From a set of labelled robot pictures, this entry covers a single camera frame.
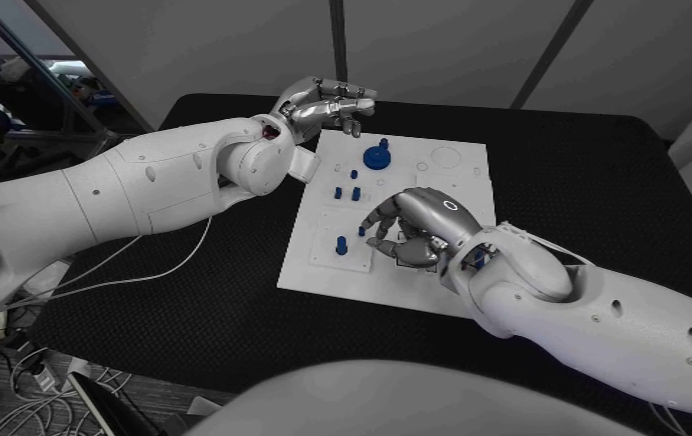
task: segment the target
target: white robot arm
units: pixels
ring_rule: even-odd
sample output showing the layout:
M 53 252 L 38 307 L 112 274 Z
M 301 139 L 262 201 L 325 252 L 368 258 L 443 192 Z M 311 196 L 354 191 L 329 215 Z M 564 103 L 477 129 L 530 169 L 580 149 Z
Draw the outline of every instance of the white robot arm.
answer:
M 402 244 L 383 239 L 396 218 L 407 238 Z M 507 223 L 481 228 L 461 204 L 433 189 L 391 196 L 361 226 L 376 222 L 367 243 L 413 266 L 442 264 L 441 283 L 488 333 L 523 336 L 614 388 L 692 412 L 687 296 L 588 261 L 562 266 L 539 238 Z
M 188 226 L 266 195 L 286 174 L 306 183 L 319 161 L 296 144 L 325 122 L 358 137 L 353 114 L 373 113 L 374 97 L 308 77 L 269 114 L 145 134 L 69 169 L 1 183 L 0 304 L 50 263 L 87 247 Z

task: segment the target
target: white board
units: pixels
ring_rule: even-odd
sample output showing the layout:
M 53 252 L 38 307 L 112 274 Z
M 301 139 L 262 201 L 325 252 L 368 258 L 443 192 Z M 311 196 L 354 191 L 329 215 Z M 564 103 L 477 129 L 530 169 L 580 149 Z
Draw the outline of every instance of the white board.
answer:
M 389 141 L 390 165 L 379 171 L 363 164 L 363 152 Z M 466 207 L 481 225 L 494 225 L 492 187 L 485 146 L 363 133 L 353 139 L 321 131 L 321 164 L 305 187 L 276 287 L 399 308 L 465 317 L 458 296 L 438 281 L 436 268 L 412 269 L 373 251 L 357 228 L 367 213 L 394 193 L 413 186 L 443 191 Z M 357 178 L 350 171 L 357 170 Z M 353 188 L 360 199 L 351 201 Z M 341 198 L 334 199 L 335 187 Z M 345 237 L 347 253 L 335 253 Z M 394 224 L 387 239 L 400 240 Z

